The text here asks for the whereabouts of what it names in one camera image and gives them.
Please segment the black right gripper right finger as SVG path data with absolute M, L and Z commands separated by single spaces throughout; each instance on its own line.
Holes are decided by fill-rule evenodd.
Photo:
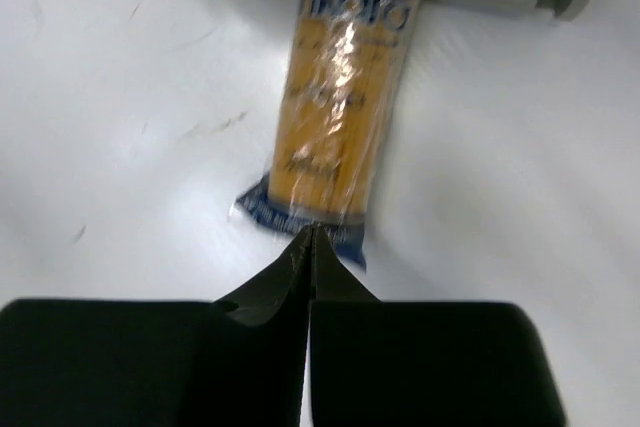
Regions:
M 317 426 L 563 426 L 538 330 L 512 303 L 381 301 L 309 247 L 311 416 Z

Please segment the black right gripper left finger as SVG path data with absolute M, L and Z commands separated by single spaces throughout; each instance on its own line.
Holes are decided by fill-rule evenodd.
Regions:
M 1 311 L 5 426 L 296 426 L 311 229 L 213 302 L 23 298 Z

